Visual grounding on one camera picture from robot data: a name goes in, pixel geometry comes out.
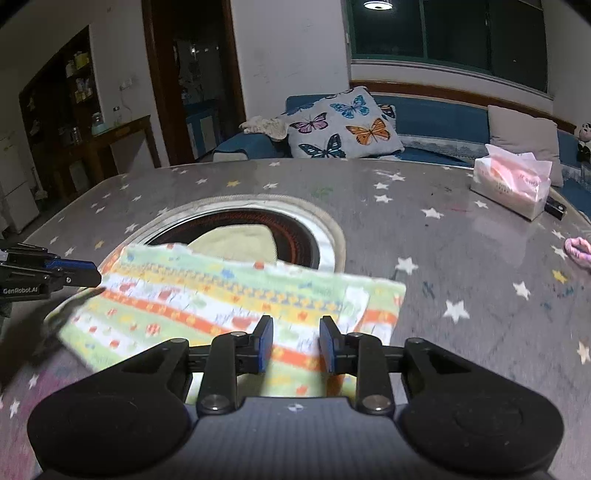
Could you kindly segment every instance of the orange butterfly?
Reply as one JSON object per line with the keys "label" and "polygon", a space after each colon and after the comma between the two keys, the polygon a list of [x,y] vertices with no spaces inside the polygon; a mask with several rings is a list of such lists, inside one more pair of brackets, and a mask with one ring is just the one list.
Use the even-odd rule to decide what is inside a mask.
{"label": "orange butterfly", "polygon": [[378,141],[382,139],[384,141],[390,140],[390,132],[386,129],[386,124],[381,118],[377,118],[371,129],[363,127],[345,127],[357,138],[357,143],[362,145],[369,145],[373,140]]}

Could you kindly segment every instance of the yellow star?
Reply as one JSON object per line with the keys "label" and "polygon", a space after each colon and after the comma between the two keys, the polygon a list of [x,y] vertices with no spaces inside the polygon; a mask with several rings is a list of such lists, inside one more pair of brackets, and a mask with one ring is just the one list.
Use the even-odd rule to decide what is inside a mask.
{"label": "yellow star", "polygon": [[558,280],[560,283],[562,283],[563,285],[568,281],[568,278],[566,278],[562,272],[558,271],[558,270],[552,270],[552,275],[554,276],[554,278],[556,280]]}

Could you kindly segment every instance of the wooden door frame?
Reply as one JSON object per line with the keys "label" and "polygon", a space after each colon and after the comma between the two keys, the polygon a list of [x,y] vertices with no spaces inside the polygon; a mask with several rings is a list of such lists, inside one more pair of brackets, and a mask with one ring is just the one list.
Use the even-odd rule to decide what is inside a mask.
{"label": "wooden door frame", "polygon": [[[191,163],[193,151],[189,140],[186,123],[184,122],[183,102],[181,100],[181,89],[175,78],[171,79],[171,65],[174,64],[173,50],[167,49],[165,43],[168,41],[166,31],[163,31],[163,23],[170,19],[166,12],[157,8],[162,6],[161,0],[142,0],[142,15],[144,18],[144,35],[148,64],[150,65],[150,76],[152,88],[156,100],[156,108],[162,128],[164,145],[168,153],[168,160],[171,165]],[[230,0],[220,0],[223,9],[224,28],[226,33],[226,48],[229,53],[230,84],[232,86],[233,102],[236,108],[238,123],[246,120],[244,110],[244,99],[242,96],[242,84],[236,55],[236,38],[234,37],[234,26],[232,20],[232,8]]]}

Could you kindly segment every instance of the doorway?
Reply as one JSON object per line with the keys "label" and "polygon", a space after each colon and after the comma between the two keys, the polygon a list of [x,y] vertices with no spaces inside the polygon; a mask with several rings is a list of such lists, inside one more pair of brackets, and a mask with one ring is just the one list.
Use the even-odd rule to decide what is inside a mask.
{"label": "doorway", "polygon": [[230,0],[142,0],[142,9],[170,164],[207,161],[245,120]]}

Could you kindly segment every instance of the ceiling light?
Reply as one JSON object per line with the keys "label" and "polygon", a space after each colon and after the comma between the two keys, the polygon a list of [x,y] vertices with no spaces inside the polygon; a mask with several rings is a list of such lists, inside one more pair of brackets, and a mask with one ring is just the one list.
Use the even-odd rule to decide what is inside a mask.
{"label": "ceiling light", "polygon": [[392,0],[369,0],[363,6],[370,10],[391,10]]}

